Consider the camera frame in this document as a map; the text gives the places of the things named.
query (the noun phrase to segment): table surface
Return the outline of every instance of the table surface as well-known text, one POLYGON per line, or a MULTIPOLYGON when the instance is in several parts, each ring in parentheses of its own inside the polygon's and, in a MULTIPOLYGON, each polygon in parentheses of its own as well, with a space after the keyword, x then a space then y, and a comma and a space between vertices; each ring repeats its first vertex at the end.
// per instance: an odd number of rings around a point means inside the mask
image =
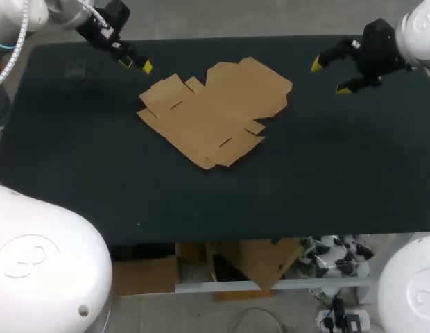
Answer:
POLYGON ((338 37, 136 42, 155 68, 124 69, 86 44, 34 50, 0 143, 0 182, 69 208, 108 244, 430 231, 430 81, 396 73, 357 95, 338 37), (293 82, 265 140, 230 168, 203 171, 136 112, 139 94, 178 73, 203 83, 219 61, 252 56, 293 82), (84 60, 87 82, 65 80, 84 60))

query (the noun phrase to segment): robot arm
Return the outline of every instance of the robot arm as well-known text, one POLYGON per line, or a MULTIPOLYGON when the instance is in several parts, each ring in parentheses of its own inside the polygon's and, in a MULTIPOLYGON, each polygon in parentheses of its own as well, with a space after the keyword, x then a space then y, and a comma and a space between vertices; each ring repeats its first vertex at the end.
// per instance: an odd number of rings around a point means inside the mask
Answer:
POLYGON ((19 57, 24 40, 38 32, 51 19, 65 29, 75 29, 93 47, 102 49, 126 67, 134 64, 150 73, 148 58, 139 55, 119 33, 130 11, 121 0, 105 8, 94 8, 94 0, 0 0, 0 56, 12 51, 0 84, 7 78, 19 57))
POLYGON ((311 71, 351 57, 361 77, 339 84, 338 94, 355 93, 382 84, 386 74, 423 66, 430 71, 430 0, 424 0, 400 25, 393 28, 383 19, 365 26, 361 41, 344 38, 335 47, 320 52, 311 71))

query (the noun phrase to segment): concrete floor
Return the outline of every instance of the concrete floor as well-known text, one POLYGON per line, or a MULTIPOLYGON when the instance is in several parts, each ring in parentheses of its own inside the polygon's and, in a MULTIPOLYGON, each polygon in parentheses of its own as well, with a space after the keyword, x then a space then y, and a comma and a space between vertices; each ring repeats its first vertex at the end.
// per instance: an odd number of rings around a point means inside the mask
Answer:
MULTIPOLYGON (((346 298, 347 304, 353 303, 346 298)), ((114 307, 105 333, 228 333, 237 314, 251 307, 274 314, 284 324, 286 333, 320 332, 313 321, 324 307, 306 289, 300 289, 280 291, 272 298, 234 302, 214 302, 210 293, 124 297, 114 307)), ((379 323, 375 307, 364 308, 371 321, 379 323)), ((269 315, 253 311, 232 333, 264 332, 280 330, 269 315)), ((373 326, 372 332, 383 331, 373 326)))
MULTIPOLYGON (((125 0, 132 16, 122 33, 129 40, 262 35, 361 33, 379 17, 390 23, 421 0, 125 0)), ((97 0, 98 5, 106 0, 97 0)), ((81 37, 47 26, 24 47, 6 82, 13 98, 30 50, 40 44, 75 42, 81 37)), ((282 291, 271 299, 214 302, 210 294, 132 296, 115 306, 106 333, 224 333, 242 309, 262 307, 275 313, 288 333, 318 332, 313 325, 321 304, 307 290, 282 291)), ((368 310, 376 318, 374 307, 368 310)), ((278 332, 269 317, 245 318, 237 331, 278 332)))

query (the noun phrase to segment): power strip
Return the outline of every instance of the power strip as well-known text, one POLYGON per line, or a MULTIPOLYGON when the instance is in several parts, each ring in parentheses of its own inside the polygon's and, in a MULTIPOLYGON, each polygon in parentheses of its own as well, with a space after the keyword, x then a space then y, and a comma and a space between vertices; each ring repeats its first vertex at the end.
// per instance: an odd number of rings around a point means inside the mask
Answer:
MULTIPOLYGON (((360 318, 360 325, 361 325, 361 331, 362 332, 370 332, 370 319, 369 314, 365 310, 345 310, 346 314, 356 314, 360 318)), ((329 328, 325 327, 325 324, 323 323, 324 319, 326 317, 331 317, 335 322, 335 315, 334 311, 329 310, 323 310, 320 311, 317 318, 315 319, 315 325, 320 328, 321 332, 329 333, 329 328)), ((334 333, 342 333, 341 328, 334 327, 334 333)))

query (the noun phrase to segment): brown cardboard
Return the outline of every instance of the brown cardboard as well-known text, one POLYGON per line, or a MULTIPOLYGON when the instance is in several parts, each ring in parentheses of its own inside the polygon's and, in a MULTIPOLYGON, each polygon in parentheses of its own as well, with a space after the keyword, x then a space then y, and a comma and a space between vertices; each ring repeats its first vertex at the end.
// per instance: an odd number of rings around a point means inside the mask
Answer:
POLYGON ((175 253, 178 259, 191 264, 204 264, 204 243, 187 242, 176 243, 175 253))
POLYGON ((287 105, 292 83, 253 58, 219 62, 206 86, 178 75, 155 83, 140 98, 138 115, 192 162, 204 169, 230 166, 264 137, 255 119, 275 116, 287 105))
POLYGON ((292 238, 224 241, 213 244, 236 269, 268 291, 301 255, 303 247, 292 238))
POLYGON ((113 262, 112 288, 118 296, 174 293, 177 280, 176 256, 113 262))

